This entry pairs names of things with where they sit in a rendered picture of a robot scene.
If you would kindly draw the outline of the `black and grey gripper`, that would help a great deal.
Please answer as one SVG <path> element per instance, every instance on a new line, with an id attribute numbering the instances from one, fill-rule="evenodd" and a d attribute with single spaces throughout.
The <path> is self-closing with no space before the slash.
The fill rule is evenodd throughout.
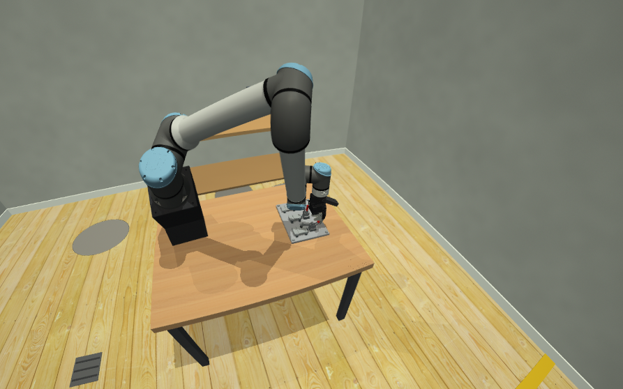
<path id="1" fill-rule="evenodd" d="M 316 217 L 314 221 L 320 221 L 320 224 L 326 217 L 326 204 L 322 200 L 326 197 L 316 197 L 312 193 L 310 194 L 310 200 L 308 200 L 308 207 L 311 216 Z"/>

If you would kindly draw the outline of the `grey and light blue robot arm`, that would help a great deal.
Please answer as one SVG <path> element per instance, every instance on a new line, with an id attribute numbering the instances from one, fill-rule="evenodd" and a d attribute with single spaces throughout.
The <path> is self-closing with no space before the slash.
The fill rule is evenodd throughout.
<path id="1" fill-rule="evenodd" d="M 298 63 L 286 63 L 276 75 L 190 116 L 165 116 L 152 149 L 144 153 L 139 163 L 140 175 L 151 190 L 153 201 L 164 209 L 182 206 L 190 195 L 190 183 L 181 173 L 187 152 L 203 139 L 271 114 L 271 139 L 282 160 L 287 208 L 305 209 L 307 183 L 313 184 L 313 195 L 326 197 L 322 202 L 338 206 L 336 199 L 327 196 L 331 167 L 323 162 L 305 165 L 312 92 L 310 71 Z"/>

